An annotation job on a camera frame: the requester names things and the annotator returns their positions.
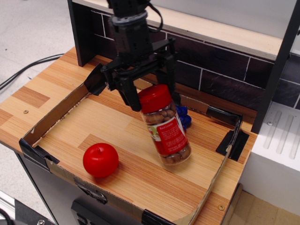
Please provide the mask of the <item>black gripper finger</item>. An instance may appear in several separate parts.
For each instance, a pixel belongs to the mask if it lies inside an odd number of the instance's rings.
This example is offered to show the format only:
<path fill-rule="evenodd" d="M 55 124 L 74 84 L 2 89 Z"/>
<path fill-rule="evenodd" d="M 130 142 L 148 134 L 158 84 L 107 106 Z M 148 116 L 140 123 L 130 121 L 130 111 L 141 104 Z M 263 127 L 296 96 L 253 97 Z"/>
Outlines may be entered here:
<path fill-rule="evenodd" d="M 141 110 L 137 90 L 132 79 L 120 79 L 116 82 L 116 88 L 127 106 L 130 106 L 133 111 Z"/>
<path fill-rule="evenodd" d="M 172 54 L 165 48 L 159 49 L 155 55 L 157 68 L 155 74 L 159 84 L 167 85 L 171 96 L 173 97 L 176 89 L 175 81 L 175 64 L 176 54 Z"/>

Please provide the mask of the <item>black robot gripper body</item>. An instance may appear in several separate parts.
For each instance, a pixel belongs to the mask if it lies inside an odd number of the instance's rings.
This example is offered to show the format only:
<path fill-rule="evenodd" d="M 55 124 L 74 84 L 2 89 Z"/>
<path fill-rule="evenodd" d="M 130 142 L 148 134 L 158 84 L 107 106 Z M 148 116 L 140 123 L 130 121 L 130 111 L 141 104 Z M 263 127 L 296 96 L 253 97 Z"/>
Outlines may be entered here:
<path fill-rule="evenodd" d="M 172 54 L 177 54 L 174 48 L 175 39 L 152 42 L 145 19 L 132 17 L 109 19 L 109 25 L 117 49 L 117 57 L 102 67 L 106 76 L 106 85 L 115 90 L 116 82 L 120 79 L 133 81 L 149 73 L 155 73 L 157 64 L 155 55 L 159 49 L 165 48 Z"/>

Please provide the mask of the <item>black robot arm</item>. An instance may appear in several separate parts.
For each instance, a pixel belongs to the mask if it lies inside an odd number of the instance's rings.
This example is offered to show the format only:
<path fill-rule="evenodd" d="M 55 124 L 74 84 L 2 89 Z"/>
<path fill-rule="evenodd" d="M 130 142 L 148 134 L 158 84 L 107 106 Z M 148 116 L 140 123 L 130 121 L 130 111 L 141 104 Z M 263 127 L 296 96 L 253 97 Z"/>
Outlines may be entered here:
<path fill-rule="evenodd" d="M 117 49 L 117 57 L 102 67 L 106 85 L 110 90 L 118 90 L 126 105 L 133 111 L 140 111 L 141 104 L 134 81 L 150 73 L 155 73 L 157 81 L 166 84 L 171 93 L 175 90 L 175 39 L 152 42 L 151 33 L 158 28 L 148 27 L 146 7 L 158 10 L 148 0 L 110 0 L 109 8 L 113 16 L 109 25 Z"/>

